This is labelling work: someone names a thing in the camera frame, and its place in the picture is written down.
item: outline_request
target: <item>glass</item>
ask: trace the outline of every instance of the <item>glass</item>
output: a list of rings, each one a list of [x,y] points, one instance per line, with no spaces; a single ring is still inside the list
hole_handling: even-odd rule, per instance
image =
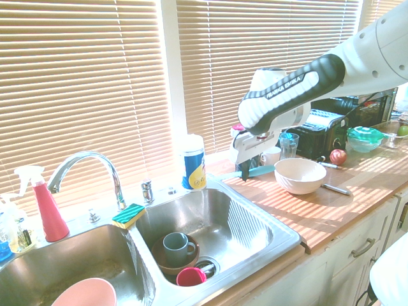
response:
[[[299,144],[299,135],[293,133],[281,133],[279,135],[280,159],[294,158],[296,157],[296,150]]]

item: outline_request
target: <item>white blinds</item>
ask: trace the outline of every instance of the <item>white blinds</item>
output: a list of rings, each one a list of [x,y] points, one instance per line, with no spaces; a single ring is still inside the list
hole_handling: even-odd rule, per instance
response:
[[[361,14],[360,29],[368,26],[383,16],[386,12],[392,10],[404,0],[370,0],[364,1]]]
[[[0,193],[13,171],[95,150],[122,185],[173,170],[155,1],[0,1]],[[79,162],[55,195],[61,206],[113,194],[104,166]],[[37,208],[32,192],[17,203]]]
[[[238,104],[257,68],[287,72],[356,30],[359,0],[177,0],[189,133],[206,153],[230,145]]]

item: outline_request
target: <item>sink drain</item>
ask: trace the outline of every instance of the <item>sink drain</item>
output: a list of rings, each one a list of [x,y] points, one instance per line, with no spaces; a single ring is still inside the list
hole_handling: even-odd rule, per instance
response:
[[[194,266],[196,268],[204,270],[207,279],[219,273],[219,263],[214,258],[211,258],[209,256],[198,258],[198,261]]]

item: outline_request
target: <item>spray bottle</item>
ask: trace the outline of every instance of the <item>spray bottle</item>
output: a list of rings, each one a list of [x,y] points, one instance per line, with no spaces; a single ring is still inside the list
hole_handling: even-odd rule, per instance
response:
[[[57,203],[47,189],[47,184],[41,175],[43,171],[44,167],[23,166],[14,170],[14,173],[18,174],[21,180],[19,196],[24,195],[28,183],[31,181],[43,221],[45,240],[54,242],[68,235],[69,229],[59,213]]]

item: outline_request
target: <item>green apple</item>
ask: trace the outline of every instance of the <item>green apple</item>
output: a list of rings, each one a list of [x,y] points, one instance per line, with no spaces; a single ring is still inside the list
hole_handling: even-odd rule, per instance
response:
[[[407,136],[408,135],[408,126],[400,126],[398,129],[397,136]]]

